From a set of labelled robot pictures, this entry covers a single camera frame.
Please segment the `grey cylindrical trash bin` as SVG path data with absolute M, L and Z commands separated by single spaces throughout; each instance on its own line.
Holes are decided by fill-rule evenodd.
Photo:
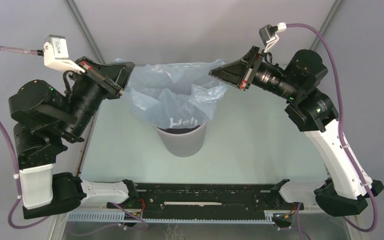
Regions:
M 198 153 L 204 145 L 208 124 L 194 128 L 154 127 L 165 148 L 174 156 L 186 158 Z

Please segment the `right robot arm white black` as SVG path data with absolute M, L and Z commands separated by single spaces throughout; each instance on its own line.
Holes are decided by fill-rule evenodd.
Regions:
M 352 165 L 341 145 L 339 112 L 318 89 L 328 72 L 322 58 L 315 51 L 301 49 L 281 68 L 267 57 L 253 46 L 239 60 L 211 69 L 209 75 L 242 91 L 254 85 L 285 99 L 289 119 L 315 146 L 329 174 L 321 183 L 282 183 L 271 194 L 271 204 L 284 209 L 290 203 L 307 203 L 333 217 L 359 215 L 368 206 L 368 198 L 377 196 L 384 185 L 364 176 L 361 165 Z

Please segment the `light blue plastic trash bag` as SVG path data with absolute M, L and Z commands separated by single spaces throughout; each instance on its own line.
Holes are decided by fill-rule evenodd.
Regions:
M 147 64 L 130 74 L 123 98 L 144 124 L 160 129 L 192 129 L 212 121 L 228 85 L 211 77 L 213 62 Z

